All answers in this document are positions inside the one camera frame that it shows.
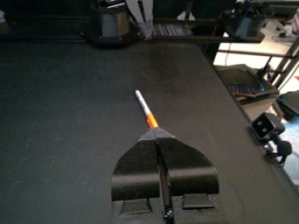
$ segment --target black cloth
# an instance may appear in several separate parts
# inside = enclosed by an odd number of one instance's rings
[[[111,223],[116,162],[156,120],[219,173],[230,223],[298,223],[299,203],[200,49],[0,45],[0,222]]]

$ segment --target orange pen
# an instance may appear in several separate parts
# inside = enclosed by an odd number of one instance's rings
[[[152,114],[152,112],[151,112],[151,110],[150,110],[150,108],[146,104],[146,99],[142,96],[142,93],[140,93],[139,90],[135,91],[135,96],[136,96],[136,98],[138,98],[138,100],[139,100],[139,102],[143,106],[144,114],[146,114],[146,117],[147,117],[147,123],[148,123],[151,129],[159,127],[158,122],[155,120],[155,116],[154,116],[154,114]]]

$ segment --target cable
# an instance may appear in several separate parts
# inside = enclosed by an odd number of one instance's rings
[[[231,43],[229,43],[229,52],[227,52],[227,57],[226,57],[226,66],[229,65],[230,47],[231,47]]]
[[[297,70],[298,70],[298,67],[299,67],[299,64],[297,65],[297,68],[295,68],[295,70],[294,70],[294,72],[293,72],[293,75],[290,75],[287,81],[285,82],[285,85],[286,85],[286,83],[294,78],[294,76],[295,76],[295,72],[297,72]]]

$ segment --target floor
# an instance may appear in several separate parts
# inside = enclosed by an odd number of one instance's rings
[[[285,38],[279,38],[279,32],[274,23],[267,23],[266,28],[262,29],[262,32],[266,34],[266,38],[261,44],[222,44],[219,49],[227,51],[246,51],[251,53],[278,53],[286,54],[291,44],[297,36],[291,33],[291,25],[286,27],[287,34]],[[237,64],[247,64],[250,67],[261,68],[267,63],[269,57],[265,56],[254,56],[254,55],[242,55],[235,53],[225,53],[219,52],[214,61],[214,65],[218,66],[230,66]],[[277,67],[281,62],[281,58],[271,59],[271,66]],[[295,91],[299,89],[299,69],[295,69],[287,77],[286,82],[279,89],[281,94]],[[289,157],[285,170],[294,181],[294,183],[299,186],[299,118],[294,120],[294,122],[287,122],[283,120],[283,124],[286,126],[286,131],[282,134],[282,138],[286,141],[290,141],[294,147],[294,153]]]

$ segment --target black table surface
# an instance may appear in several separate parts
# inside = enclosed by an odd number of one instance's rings
[[[298,197],[200,48],[166,43],[0,45],[0,223],[111,223],[112,172],[148,129],[136,89],[214,163],[229,221],[298,223]]]

